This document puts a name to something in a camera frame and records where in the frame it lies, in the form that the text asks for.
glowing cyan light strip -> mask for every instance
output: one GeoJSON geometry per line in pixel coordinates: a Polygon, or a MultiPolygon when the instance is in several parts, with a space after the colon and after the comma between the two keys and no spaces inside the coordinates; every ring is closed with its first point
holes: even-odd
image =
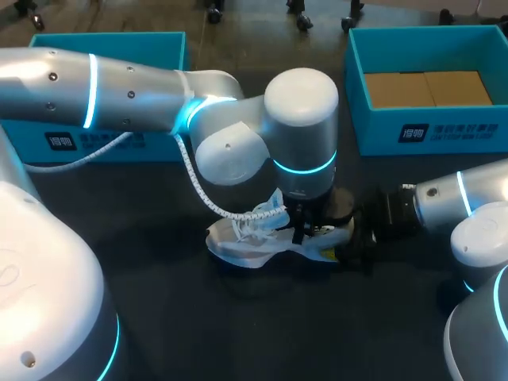
{"type": "Polygon", "coordinates": [[[118,319],[118,315],[117,315],[117,341],[114,343],[114,349],[113,349],[113,353],[111,353],[110,361],[104,368],[104,371],[102,371],[102,374],[99,376],[97,381],[103,381],[104,377],[106,377],[106,374],[108,373],[109,369],[111,368],[111,364],[113,363],[114,357],[117,354],[119,341],[120,341],[120,320],[118,319]]]}
{"type": "Polygon", "coordinates": [[[472,288],[469,287],[469,285],[466,283],[465,280],[463,282],[464,282],[464,285],[468,289],[469,292],[475,292],[472,288]]]}
{"type": "Polygon", "coordinates": [[[201,102],[201,104],[199,104],[195,109],[192,110],[192,112],[190,113],[188,119],[187,119],[187,130],[190,128],[191,126],[191,121],[192,121],[192,118],[196,116],[196,114],[204,109],[205,107],[209,106],[209,105],[213,105],[214,103],[219,103],[219,102],[231,102],[231,101],[236,101],[235,98],[230,98],[230,97],[215,97],[213,95],[209,96],[207,99],[205,99],[203,102],[201,102]]]}
{"type": "Polygon", "coordinates": [[[499,306],[499,282],[501,282],[502,273],[505,272],[506,268],[503,268],[501,272],[499,272],[498,277],[495,280],[494,284],[494,309],[495,316],[498,318],[499,327],[501,328],[502,334],[505,336],[506,341],[508,341],[508,328],[506,327],[505,321],[502,318],[501,307],[499,306]]]}
{"type": "Polygon", "coordinates": [[[92,120],[94,119],[95,102],[97,101],[97,57],[94,54],[90,54],[90,93],[88,95],[88,110],[85,123],[83,124],[84,129],[89,129],[92,120]]]}
{"type": "Polygon", "coordinates": [[[466,194],[466,189],[464,188],[464,181],[462,179],[462,172],[457,172],[457,181],[459,182],[460,194],[462,195],[462,201],[464,201],[464,206],[466,207],[466,211],[468,212],[468,216],[471,216],[471,206],[469,205],[468,195],[466,194]]]}
{"type": "Polygon", "coordinates": [[[312,173],[319,172],[320,170],[325,169],[326,167],[328,167],[335,160],[335,156],[337,156],[337,151],[335,151],[333,153],[332,158],[330,160],[328,160],[326,163],[324,163],[320,167],[317,167],[317,168],[314,168],[314,169],[309,169],[307,171],[296,171],[295,169],[290,169],[288,167],[284,167],[281,163],[278,163],[276,160],[273,160],[273,162],[277,165],[277,167],[279,167],[280,169],[283,169],[286,172],[294,173],[296,175],[310,175],[312,173]]]}

logo on box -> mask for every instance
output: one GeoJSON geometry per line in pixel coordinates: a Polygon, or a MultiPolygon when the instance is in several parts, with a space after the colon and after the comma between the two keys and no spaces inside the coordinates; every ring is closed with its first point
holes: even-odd
{"type": "Polygon", "coordinates": [[[53,151],[75,151],[76,144],[70,133],[45,133],[49,148],[53,151]]]}
{"type": "Polygon", "coordinates": [[[429,125],[404,125],[400,136],[399,143],[421,143],[425,139],[429,125]]]}

brown cardboard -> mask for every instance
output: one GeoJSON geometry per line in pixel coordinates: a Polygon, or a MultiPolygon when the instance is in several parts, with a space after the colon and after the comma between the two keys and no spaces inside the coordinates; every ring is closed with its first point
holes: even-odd
{"type": "Polygon", "coordinates": [[[435,106],[424,73],[366,74],[365,81],[375,108],[435,106]]]}
{"type": "Polygon", "coordinates": [[[492,106],[477,71],[431,71],[425,77],[436,106],[492,106]]]}
{"type": "Polygon", "coordinates": [[[366,74],[375,108],[492,106],[477,71],[366,74]]]}

flexible tube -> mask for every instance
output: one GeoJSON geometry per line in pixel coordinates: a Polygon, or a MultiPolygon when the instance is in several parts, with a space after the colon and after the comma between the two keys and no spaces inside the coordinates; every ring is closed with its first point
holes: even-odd
{"type": "Polygon", "coordinates": [[[82,159],[76,160],[69,164],[64,165],[56,165],[55,167],[38,167],[34,165],[25,164],[25,168],[27,171],[32,173],[57,173],[69,171],[71,169],[75,169],[77,167],[81,167],[86,163],[91,162],[94,159],[97,159],[100,155],[105,154],[114,146],[120,144],[122,141],[130,137],[132,133],[123,133],[119,137],[114,138],[110,143],[106,144],[104,147],[101,147],[95,152],[92,152],[90,155],[83,157],[82,159]]]}
{"type": "MultiPolygon", "coordinates": [[[[36,167],[33,165],[25,164],[25,168],[27,171],[33,172],[33,173],[57,173],[57,172],[63,172],[63,171],[69,171],[71,169],[75,169],[77,167],[81,167],[86,163],[89,163],[93,159],[96,159],[100,155],[103,155],[104,153],[108,152],[110,149],[112,149],[115,145],[120,144],[122,141],[130,137],[132,133],[123,133],[119,137],[112,140],[110,143],[106,144],[104,147],[98,149],[97,151],[91,153],[88,156],[83,157],[82,159],[79,159],[73,163],[64,164],[64,165],[58,165],[55,167],[36,167]]],[[[187,152],[187,148],[185,147],[185,143],[183,143],[183,139],[180,135],[175,134],[173,137],[176,140],[176,143],[179,147],[180,153],[182,154],[183,163],[185,164],[185,168],[187,170],[187,173],[190,178],[190,182],[192,183],[192,186],[198,193],[198,196],[200,199],[205,203],[206,206],[208,206],[213,212],[218,214],[219,216],[223,218],[228,218],[229,220],[234,221],[252,221],[252,220],[261,220],[264,218],[270,218],[273,216],[276,216],[277,214],[281,214],[286,210],[285,206],[280,206],[279,208],[275,208],[273,210],[267,210],[264,212],[259,213],[230,213],[226,210],[223,210],[220,206],[217,206],[208,198],[205,191],[201,187],[201,184],[199,184],[198,177],[196,176],[196,173],[194,172],[194,168],[192,167],[191,158],[189,157],[189,154],[187,152]]]]}
{"type": "Polygon", "coordinates": [[[270,218],[276,216],[277,214],[281,214],[286,210],[285,206],[280,206],[273,210],[267,210],[265,212],[259,213],[230,213],[226,210],[223,210],[220,206],[217,206],[208,198],[203,188],[199,184],[196,173],[194,172],[194,168],[192,167],[191,158],[187,153],[187,148],[183,143],[183,139],[180,135],[174,135],[176,139],[176,143],[178,144],[179,150],[182,153],[183,163],[185,164],[185,168],[187,169],[187,173],[189,174],[190,182],[192,183],[194,189],[198,193],[200,199],[208,206],[213,212],[218,214],[223,218],[228,218],[229,220],[234,221],[252,221],[252,220],[261,220],[264,218],[270,218]]]}

blue led ring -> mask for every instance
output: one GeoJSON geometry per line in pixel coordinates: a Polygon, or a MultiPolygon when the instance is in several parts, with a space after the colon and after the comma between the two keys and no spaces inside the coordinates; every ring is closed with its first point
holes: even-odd
{"type": "Polygon", "coordinates": [[[279,163],[277,160],[273,160],[273,162],[275,163],[275,165],[277,167],[279,167],[280,169],[286,171],[286,172],[289,172],[289,173],[294,173],[296,175],[311,175],[313,173],[316,173],[316,172],[319,172],[323,169],[325,169],[326,167],[328,167],[331,163],[333,163],[333,161],[335,160],[335,156],[337,156],[337,151],[335,151],[333,153],[333,156],[330,160],[328,160],[326,163],[324,163],[323,165],[321,165],[320,167],[317,167],[317,168],[314,168],[314,169],[309,169],[309,170],[306,170],[306,171],[297,171],[295,169],[290,169],[288,167],[284,167],[281,163],[279,163]]]}

